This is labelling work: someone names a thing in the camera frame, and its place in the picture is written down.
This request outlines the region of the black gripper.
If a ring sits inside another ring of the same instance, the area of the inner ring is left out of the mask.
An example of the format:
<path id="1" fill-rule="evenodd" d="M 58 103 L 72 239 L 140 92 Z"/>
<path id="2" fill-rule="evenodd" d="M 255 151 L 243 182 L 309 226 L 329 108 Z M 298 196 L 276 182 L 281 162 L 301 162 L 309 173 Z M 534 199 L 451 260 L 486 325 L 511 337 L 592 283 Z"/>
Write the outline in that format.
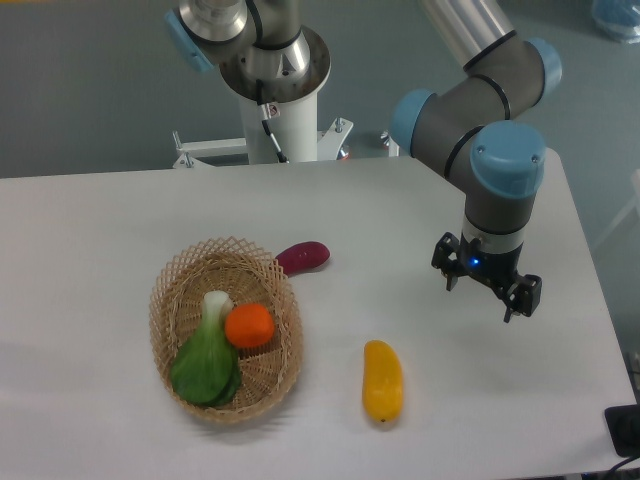
<path id="1" fill-rule="evenodd" d="M 504 253 L 488 253 L 480 246 L 477 238 L 468 241 L 462 237 L 459 243 L 450 232 L 436 243 L 431 265 L 446 279 L 446 290 L 454 289 L 463 276 L 464 268 L 467 276 L 490 288 L 496 295 L 503 295 L 505 323 L 509 323 L 513 316 L 531 317 L 540 304 L 542 278 L 533 274 L 517 274 L 522 245 Z"/>

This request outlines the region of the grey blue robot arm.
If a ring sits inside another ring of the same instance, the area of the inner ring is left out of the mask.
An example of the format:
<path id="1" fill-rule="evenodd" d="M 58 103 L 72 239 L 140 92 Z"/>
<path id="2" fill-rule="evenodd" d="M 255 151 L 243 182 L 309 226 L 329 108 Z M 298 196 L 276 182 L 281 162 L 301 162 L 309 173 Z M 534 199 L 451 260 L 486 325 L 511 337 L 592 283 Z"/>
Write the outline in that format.
<path id="1" fill-rule="evenodd" d="M 517 118 L 557 87 L 561 60 L 547 42 L 520 38 L 493 1 L 428 1 L 425 10 L 465 78 L 441 95 L 406 94 L 389 134 L 465 197 L 462 232 L 438 241 L 432 264 L 449 286 L 469 277 L 491 289 L 508 316 L 530 316 L 542 281 L 517 265 L 547 149 Z M 298 2 L 181 1 L 165 22 L 191 67 L 218 68 L 238 96 L 252 163 L 320 159 L 317 95 L 331 59 L 302 23 Z"/>

